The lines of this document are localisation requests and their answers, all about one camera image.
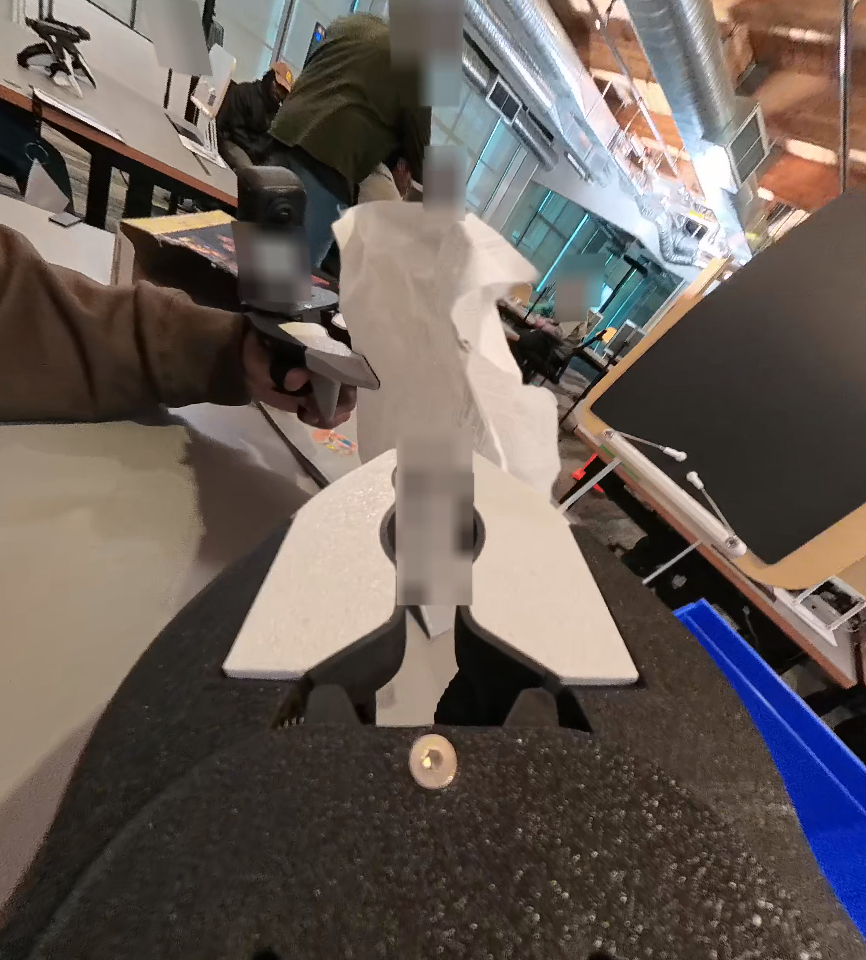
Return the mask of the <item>grey desk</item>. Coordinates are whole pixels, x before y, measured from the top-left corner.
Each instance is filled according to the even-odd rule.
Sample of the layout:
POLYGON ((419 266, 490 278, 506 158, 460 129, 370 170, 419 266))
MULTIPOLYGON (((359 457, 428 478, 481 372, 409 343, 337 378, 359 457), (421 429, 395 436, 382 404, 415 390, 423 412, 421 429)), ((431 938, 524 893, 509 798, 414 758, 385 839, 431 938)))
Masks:
POLYGON ((256 406, 0 426, 0 834, 178 606, 310 491, 256 406))

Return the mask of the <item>white printed paper bag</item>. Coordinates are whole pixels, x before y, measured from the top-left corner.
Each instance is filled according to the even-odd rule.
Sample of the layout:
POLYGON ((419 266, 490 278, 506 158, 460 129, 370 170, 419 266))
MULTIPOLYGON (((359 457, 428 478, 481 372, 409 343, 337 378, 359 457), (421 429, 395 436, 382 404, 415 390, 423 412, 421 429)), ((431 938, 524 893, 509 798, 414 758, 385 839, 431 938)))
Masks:
POLYGON ((524 384, 498 305, 535 268, 472 214, 369 202, 333 227, 340 308, 380 388, 360 389, 358 455, 398 441, 467 436, 472 449, 545 501, 559 477, 557 403, 524 384))

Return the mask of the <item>blue plastic bin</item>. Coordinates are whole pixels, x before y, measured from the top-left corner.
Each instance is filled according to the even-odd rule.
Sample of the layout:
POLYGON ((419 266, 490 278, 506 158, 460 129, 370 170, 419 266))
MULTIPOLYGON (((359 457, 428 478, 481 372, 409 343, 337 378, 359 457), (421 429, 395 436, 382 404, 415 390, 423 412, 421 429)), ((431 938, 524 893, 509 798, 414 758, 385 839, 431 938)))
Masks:
POLYGON ((706 601, 675 610, 751 715, 811 852, 866 940, 866 765, 706 601))

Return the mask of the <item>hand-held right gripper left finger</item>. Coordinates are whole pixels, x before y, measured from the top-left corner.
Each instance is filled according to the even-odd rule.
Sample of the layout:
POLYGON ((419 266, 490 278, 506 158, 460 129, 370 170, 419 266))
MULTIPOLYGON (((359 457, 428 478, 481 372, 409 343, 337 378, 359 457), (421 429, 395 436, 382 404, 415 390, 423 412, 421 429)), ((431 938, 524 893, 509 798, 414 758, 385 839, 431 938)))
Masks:
POLYGON ((346 681, 396 675, 407 617, 382 540, 395 467, 390 450, 295 513, 223 663, 228 678, 299 681, 332 669, 346 681))

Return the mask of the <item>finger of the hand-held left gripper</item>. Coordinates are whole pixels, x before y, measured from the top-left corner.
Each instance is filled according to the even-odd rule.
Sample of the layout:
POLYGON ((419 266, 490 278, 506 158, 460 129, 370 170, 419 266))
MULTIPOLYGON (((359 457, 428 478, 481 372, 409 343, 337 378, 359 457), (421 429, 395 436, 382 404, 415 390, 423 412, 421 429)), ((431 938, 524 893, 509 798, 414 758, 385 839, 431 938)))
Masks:
POLYGON ((299 357, 288 361, 290 369, 302 363, 313 376, 368 391, 380 388, 380 380, 367 358, 334 339, 320 324, 283 323, 279 326, 279 340, 299 357))

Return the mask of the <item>person's left hand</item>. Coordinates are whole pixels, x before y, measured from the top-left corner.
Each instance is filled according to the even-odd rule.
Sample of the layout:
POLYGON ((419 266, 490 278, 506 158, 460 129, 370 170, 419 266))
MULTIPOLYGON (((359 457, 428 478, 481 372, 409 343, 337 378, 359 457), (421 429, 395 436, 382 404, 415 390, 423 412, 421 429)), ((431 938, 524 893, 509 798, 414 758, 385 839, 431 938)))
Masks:
POLYGON ((287 370, 282 378, 282 386, 278 387, 271 379, 270 355, 252 330, 248 330, 245 335, 242 356, 247 391, 255 402, 294 414, 307 426, 322 429, 333 429, 345 424, 356 409, 356 389, 342 386, 335 412, 330 416, 321 414, 316 399, 311 394, 300 394, 309 381, 305 366, 287 370))

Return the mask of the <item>metal air vent grille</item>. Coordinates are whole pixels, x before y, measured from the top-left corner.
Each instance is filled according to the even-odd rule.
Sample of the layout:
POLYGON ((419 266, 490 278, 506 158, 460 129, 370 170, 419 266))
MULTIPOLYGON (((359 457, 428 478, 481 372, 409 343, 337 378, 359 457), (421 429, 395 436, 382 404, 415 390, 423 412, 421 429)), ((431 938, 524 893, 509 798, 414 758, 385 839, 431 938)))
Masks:
POLYGON ((740 99, 737 105, 742 109, 733 117, 724 143, 734 193, 757 173, 772 149, 760 104, 740 99))

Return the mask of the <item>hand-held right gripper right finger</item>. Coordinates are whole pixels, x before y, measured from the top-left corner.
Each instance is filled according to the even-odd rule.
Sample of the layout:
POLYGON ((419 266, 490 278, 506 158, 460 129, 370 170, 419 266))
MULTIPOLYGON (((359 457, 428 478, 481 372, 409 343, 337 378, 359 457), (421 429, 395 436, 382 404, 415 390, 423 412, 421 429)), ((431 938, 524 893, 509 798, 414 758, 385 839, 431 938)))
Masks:
POLYGON ((483 529, 462 614, 486 640, 563 685, 633 685, 639 674, 569 522, 496 466, 474 467, 483 529))

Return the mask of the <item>person's left forearm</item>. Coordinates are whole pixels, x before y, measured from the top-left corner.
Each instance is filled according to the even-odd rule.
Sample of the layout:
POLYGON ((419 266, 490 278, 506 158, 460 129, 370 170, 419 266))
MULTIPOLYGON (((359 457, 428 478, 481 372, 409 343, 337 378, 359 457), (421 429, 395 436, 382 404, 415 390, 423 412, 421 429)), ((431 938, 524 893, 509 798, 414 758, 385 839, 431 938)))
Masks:
POLYGON ((49 264, 0 224, 0 424, 127 419, 246 404, 247 321, 141 281, 49 264))

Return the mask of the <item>corrugated silver duct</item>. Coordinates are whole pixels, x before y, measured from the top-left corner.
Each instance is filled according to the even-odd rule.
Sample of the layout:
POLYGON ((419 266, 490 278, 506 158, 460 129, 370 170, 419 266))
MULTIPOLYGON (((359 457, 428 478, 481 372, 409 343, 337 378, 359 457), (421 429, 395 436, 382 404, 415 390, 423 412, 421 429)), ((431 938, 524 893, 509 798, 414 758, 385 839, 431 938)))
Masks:
POLYGON ((710 1, 627 1, 636 36, 683 143, 722 145, 736 95, 710 1))

